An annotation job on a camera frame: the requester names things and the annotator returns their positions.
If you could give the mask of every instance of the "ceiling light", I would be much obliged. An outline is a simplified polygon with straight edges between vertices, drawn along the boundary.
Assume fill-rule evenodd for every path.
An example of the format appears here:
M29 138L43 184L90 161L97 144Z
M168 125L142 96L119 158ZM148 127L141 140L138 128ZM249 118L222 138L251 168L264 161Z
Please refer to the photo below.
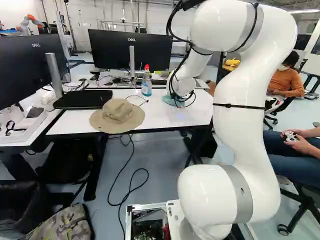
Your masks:
M303 9L303 10L293 10L293 11L287 11L290 14L312 14L312 13L319 13L319 8L314 9Z

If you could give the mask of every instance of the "khaki hat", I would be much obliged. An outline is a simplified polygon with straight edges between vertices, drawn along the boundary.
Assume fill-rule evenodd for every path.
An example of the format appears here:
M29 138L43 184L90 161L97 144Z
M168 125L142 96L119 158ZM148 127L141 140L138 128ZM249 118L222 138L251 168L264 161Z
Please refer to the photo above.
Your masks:
M145 119L145 112L126 99L112 98L101 110L90 116L90 124L96 130L108 134L120 134L135 129Z

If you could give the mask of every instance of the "face mask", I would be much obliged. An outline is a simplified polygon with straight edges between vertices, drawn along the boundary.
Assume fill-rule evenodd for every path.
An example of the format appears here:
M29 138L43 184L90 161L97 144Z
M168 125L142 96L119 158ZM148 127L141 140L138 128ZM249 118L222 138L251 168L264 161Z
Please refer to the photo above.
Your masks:
M290 67L289 66L285 66L283 64L280 64L280 66L278 67L278 70L279 71L285 71L285 70L288 70Z

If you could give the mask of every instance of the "wall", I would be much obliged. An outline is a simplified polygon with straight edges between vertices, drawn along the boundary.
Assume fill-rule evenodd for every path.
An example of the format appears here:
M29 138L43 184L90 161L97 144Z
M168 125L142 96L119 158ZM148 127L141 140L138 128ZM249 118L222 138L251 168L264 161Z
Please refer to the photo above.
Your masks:
M300 20L297 22L298 34L312 35L310 28L317 24L317 20Z
M44 6L48 19L53 19L54 14L50 12L54 0L44 0ZM63 0L56 0L59 10L65 15L67 21L66 8ZM166 34L166 23L172 12L170 3L152 4L139 3L139 21L145 23L147 19L147 31L151 34ZM120 21L123 16L123 7L127 21L133 21L131 7L129 2L118 0L70 0L68 3L68 12L70 22L74 32L77 49L80 51L90 51L90 41L88 29L102 29L100 20ZM134 4L136 21L138 21L138 4ZM172 21L172 30L179 37L186 38L189 36L190 24L195 9L186 12L180 11ZM117 26L116 31L132 32L131 26ZM185 45L184 43L175 43L175 45Z
M317 25L310 37L310 40L305 47L305 50L307 53L304 58L308 59L308 61L303 66L302 70L304 72L320 76L320 68L319 68L320 55L311 54L311 51L319 37L320 37L320 20L317 22Z
M0 0L0 20L3 29L15 28L28 14L33 15L41 22L45 22L45 13L41 0ZM33 34L39 34L36 25L30 23Z

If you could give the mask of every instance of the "chair wheel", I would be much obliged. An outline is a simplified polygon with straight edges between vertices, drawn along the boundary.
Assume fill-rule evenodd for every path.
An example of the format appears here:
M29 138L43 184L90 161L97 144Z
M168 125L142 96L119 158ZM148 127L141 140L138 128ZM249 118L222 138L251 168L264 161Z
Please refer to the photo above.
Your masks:
M279 224L278 227L278 233L281 234L282 236L288 236L289 232L288 232L288 227L286 225L283 224Z

